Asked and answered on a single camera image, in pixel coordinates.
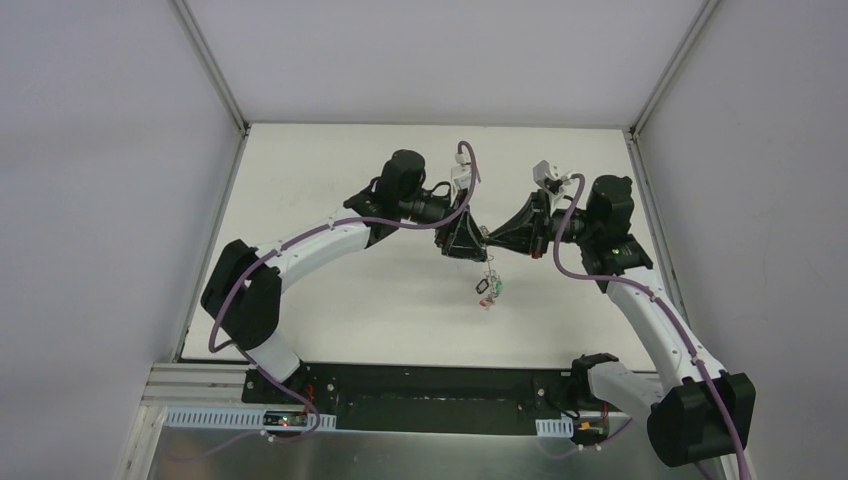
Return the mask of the black key tag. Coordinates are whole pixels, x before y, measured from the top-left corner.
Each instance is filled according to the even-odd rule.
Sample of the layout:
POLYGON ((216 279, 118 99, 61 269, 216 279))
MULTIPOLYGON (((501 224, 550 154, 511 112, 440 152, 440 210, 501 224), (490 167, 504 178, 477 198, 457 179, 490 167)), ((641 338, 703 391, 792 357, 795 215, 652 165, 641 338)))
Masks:
POLYGON ((482 295, 482 294, 484 294, 485 292, 488 291, 489 287, 490 287, 489 280, 486 279, 486 278, 483 278, 476 284, 475 291, 476 291, 477 294, 482 295))

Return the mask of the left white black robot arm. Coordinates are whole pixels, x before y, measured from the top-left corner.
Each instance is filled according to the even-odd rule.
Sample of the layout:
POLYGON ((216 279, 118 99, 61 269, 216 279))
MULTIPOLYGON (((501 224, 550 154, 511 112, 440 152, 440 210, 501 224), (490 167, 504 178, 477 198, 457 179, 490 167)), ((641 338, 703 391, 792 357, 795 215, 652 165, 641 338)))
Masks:
POLYGON ((207 348, 228 347, 269 375, 266 389, 281 404, 297 402, 305 378, 302 361, 279 325, 282 296, 310 273, 352 253, 364 251, 398 230, 448 227, 469 210, 479 181, 473 147, 458 143, 452 179, 461 201, 423 189, 424 158, 398 150, 381 174, 340 208, 308 230, 284 240, 251 246, 242 239, 226 244, 200 297, 213 325, 207 348))

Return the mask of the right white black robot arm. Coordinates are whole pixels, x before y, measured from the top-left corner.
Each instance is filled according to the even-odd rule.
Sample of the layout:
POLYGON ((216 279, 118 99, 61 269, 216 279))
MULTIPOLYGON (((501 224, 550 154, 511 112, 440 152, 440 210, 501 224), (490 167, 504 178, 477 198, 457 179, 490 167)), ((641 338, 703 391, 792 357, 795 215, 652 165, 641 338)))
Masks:
POLYGON ((610 354, 573 364, 569 400, 583 410, 606 402, 642 426, 657 457, 669 467, 732 455, 738 478, 752 476, 747 445, 756 390, 744 373, 731 374, 685 324, 631 234, 632 180, 603 175, 578 190, 565 210, 553 207, 543 182, 522 209, 485 237, 486 245, 540 258, 573 280, 595 283, 624 314, 659 376, 653 385, 610 354))

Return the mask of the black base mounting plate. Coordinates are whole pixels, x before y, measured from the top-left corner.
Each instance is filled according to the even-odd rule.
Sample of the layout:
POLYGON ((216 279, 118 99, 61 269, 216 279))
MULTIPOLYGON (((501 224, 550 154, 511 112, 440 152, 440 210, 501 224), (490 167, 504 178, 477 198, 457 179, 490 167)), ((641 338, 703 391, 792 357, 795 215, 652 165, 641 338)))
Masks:
POLYGON ((535 434, 538 420, 615 410, 569 370, 335 363, 306 363, 282 387, 250 370, 241 400, 308 400, 344 430, 507 436, 535 434))

